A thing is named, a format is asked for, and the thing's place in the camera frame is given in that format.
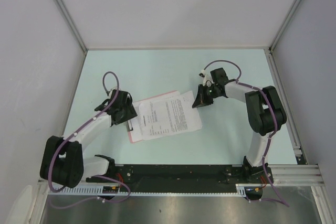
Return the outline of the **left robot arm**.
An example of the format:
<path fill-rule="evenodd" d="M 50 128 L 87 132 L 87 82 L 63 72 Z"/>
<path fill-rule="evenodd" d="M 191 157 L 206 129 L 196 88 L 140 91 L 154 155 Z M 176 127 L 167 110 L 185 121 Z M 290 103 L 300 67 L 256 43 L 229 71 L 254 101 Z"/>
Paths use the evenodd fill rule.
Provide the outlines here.
<path fill-rule="evenodd" d="M 68 137 L 51 136 L 45 146 L 40 177 L 48 181 L 52 192 L 74 188 L 83 179 L 99 176 L 110 182 L 115 178 L 115 161 L 96 154 L 84 158 L 84 150 L 105 130 L 135 117 L 137 112 L 129 92 L 113 89 L 95 108 L 98 112 Z"/>

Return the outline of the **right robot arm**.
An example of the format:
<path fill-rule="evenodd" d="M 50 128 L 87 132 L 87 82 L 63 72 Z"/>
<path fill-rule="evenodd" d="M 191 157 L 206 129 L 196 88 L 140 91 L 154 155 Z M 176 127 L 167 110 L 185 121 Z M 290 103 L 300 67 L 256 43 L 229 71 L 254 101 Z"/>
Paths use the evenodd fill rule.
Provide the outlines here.
<path fill-rule="evenodd" d="M 248 122 L 253 130 L 249 151 L 244 156 L 243 164 L 238 172 L 225 173 L 227 178 L 237 175 L 249 183 L 268 180 L 267 155 L 272 137 L 287 121 L 287 115 L 273 86 L 258 88 L 242 83 L 237 79 L 229 79 L 223 68 L 206 74 L 202 70 L 199 74 L 203 82 L 198 85 L 193 108 L 200 108 L 214 103 L 219 97 L 231 98 L 245 103 Z"/>

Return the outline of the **printed form sheet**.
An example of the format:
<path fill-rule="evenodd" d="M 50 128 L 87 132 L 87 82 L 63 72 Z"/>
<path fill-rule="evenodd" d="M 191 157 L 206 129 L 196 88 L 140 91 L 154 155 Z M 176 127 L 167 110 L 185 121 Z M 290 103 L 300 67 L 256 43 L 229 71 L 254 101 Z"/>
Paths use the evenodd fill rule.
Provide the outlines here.
<path fill-rule="evenodd" d="M 192 91 L 156 101 L 142 102 L 139 106 L 141 131 L 144 140 L 194 132 L 202 128 L 196 108 L 192 108 Z"/>

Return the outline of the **metal clipboard clip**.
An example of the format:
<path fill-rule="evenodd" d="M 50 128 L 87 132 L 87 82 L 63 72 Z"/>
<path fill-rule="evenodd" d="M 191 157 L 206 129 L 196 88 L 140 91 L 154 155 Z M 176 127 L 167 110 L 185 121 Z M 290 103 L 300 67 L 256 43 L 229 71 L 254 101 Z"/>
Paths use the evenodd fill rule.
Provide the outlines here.
<path fill-rule="evenodd" d="M 127 121 L 127 130 L 128 130 L 128 132 L 131 132 L 131 131 L 134 130 L 134 127 L 133 127 L 133 124 L 132 124 L 131 120 Z"/>

